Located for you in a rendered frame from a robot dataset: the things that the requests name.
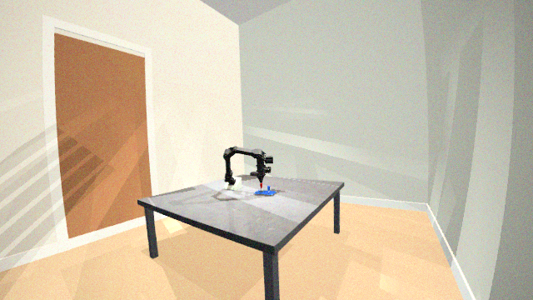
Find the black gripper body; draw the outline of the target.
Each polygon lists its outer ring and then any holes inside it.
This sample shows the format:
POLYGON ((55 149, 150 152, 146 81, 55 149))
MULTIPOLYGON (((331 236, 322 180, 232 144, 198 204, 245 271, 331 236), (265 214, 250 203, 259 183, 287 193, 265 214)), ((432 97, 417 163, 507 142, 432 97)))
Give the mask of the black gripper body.
POLYGON ((260 167, 264 167, 264 164, 257 164, 256 167, 257 167, 256 172, 251 172, 250 176, 258 176, 258 175, 260 176, 262 174, 265 174, 264 172, 260 172, 260 167))

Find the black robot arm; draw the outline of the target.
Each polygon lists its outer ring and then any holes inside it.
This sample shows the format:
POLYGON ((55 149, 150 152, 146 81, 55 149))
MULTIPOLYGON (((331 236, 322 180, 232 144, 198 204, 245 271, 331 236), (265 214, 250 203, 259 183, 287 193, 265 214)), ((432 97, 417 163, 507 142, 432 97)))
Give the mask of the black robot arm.
MULTIPOLYGON (((228 186, 232 186, 235 184, 236 179, 232 177, 233 170, 231 170, 231 157, 236 154, 244 154, 248 156, 252 156, 257 159, 257 164, 264 164, 265 163, 273 163, 273 156, 266 156, 266 154, 261 149, 247 149, 243 147, 230 147, 225 149, 223 153, 223 159, 225 160, 226 165, 226 173, 225 173, 225 183, 228 183, 228 186), (263 155, 262 155, 263 154, 263 155)), ((260 167, 260 172, 269 173, 271 171, 271 167, 260 167)))

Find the blue circuit board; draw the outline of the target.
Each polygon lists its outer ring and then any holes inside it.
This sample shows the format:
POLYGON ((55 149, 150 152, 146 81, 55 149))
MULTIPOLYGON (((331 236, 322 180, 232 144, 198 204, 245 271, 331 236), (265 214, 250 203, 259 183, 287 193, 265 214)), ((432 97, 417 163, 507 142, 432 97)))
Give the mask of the blue circuit board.
POLYGON ((270 191, 270 187, 268 186, 267 187, 267 191, 262 191, 262 183, 260 183, 260 187, 261 187, 261 190, 258 190, 257 192, 254 193, 255 194, 266 194, 266 195, 273 195, 274 193, 276 192, 273 192, 273 191, 270 191))

